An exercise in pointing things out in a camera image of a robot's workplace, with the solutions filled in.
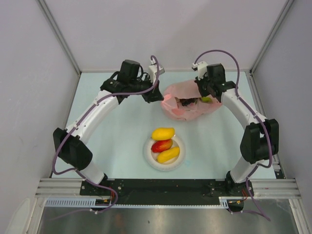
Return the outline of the pink plastic bag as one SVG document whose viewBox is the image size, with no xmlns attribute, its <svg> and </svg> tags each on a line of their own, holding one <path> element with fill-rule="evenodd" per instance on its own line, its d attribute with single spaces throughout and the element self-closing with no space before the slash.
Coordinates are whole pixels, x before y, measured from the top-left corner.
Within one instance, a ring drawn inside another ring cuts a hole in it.
<svg viewBox="0 0 312 234">
<path fill-rule="evenodd" d="M 160 102 L 163 113 L 174 120 L 190 121 L 204 114 L 211 114 L 222 106 L 214 97 L 211 103 L 201 101 L 201 96 L 193 80 L 183 81 L 169 85 L 164 93 L 164 100 Z M 197 104 L 182 106 L 180 99 L 197 98 Z"/>
</svg>

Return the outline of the yellow fake mango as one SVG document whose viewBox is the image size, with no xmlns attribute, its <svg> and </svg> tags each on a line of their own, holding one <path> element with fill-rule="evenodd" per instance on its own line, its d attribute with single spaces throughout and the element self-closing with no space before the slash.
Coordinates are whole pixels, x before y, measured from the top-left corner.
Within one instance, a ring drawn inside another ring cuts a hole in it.
<svg viewBox="0 0 312 234">
<path fill-rule="evenodd" d="M 167 162 L 175 157 L 177 157 L 180 153 L 180 148 L 179 147 L 173 147 L 169 150 L 163 151 L 161 152 L 158 156 L 157 156 L 157 161 L 159 163 L 164 163 Z"/>
<path fill-rule="evenodd" d="M 171 139 L 174 135 L 174 128 L 157 128 L 152 132 L 151 138 L 156 141 L 161 141 Z"/>
</svg>

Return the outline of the red fake mango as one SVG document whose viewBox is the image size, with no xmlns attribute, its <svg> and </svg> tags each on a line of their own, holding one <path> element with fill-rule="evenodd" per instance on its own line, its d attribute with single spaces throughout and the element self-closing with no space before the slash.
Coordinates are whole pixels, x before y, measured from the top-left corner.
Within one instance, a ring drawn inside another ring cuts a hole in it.
<svg viewBox="0 0 312 234">
<path fill-rule="evenodd" d="M 172 145 L 173 145 L 172 139 L 156 141 L 152 145 L 151 151 L 153 153 L 161 153 L 163 151 L 169 150 L 172 147 Z"/>
</svg>

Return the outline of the white paper plate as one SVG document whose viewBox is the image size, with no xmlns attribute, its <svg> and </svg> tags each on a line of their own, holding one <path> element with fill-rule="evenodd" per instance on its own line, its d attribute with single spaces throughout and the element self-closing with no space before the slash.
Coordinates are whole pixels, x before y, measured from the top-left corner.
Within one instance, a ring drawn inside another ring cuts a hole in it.
<svg viewBox="0 0 312 234">
<path fill-rule="evenodd" d="M 159 141 L 147 139 L 143 148 L 143 155 L 147 163 L 159 171 L 172 171 L 182 165 L 186 158 L 186 148 L 184 142 L 177 135 L 171 140 L 171 147 L 163 151 L 155 151 L 154 145 L 158 146 Z"/>
</svg>

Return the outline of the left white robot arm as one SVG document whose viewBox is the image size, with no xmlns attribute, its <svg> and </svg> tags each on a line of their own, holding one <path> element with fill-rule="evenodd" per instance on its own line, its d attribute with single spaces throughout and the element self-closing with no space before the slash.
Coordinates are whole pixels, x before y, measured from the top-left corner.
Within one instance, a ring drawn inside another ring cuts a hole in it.
<svg viewBox="0 0 312 234">
<path fill-rule="evenodd" d="M 124 60 L 120 70 L 103 82 L 87 110 L 65 129 L 54 130 L 54 158 L 61 158 L 70 164 L 69 170 L 88 180 L 91 190 L 97 195 L 107 191 L 107 176 L 93 162 L 93 154 L 86 146 L 88 140 L 104 118 L 129 96 L 142 96 L 146 103 L 162 101 L 164 97 L 159 90 L 161 74 L 162 67 L 154 55 L 151 56 L 151 65 L 147 72 L 140 63 Z"/>
</svg>

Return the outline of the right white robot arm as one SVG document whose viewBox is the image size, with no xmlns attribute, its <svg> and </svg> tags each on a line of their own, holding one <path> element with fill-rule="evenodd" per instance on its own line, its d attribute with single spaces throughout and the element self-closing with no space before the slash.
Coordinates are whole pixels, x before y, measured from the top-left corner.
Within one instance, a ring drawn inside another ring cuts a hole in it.
<svg viewBox="0 0 312 234">
<path fill-rule="evenodd" d="M 240 143 L 241 158 L 233 169 L 227 172 L 225 191 L 237 195 L 248 192 L 251 186 L 249 177 L 264 161 L 272 161 L 278 153 L 279 125 L 275 119 L 267 119 L 256 112 L 239 94 L 237 85 L 226 81 L 222 64 L 208 65 L 195 63 L 192 69 L 197 72 L 195 83 L 202 97 L 211 95 L 227 107 L 244 129 Z"/>
</svg>

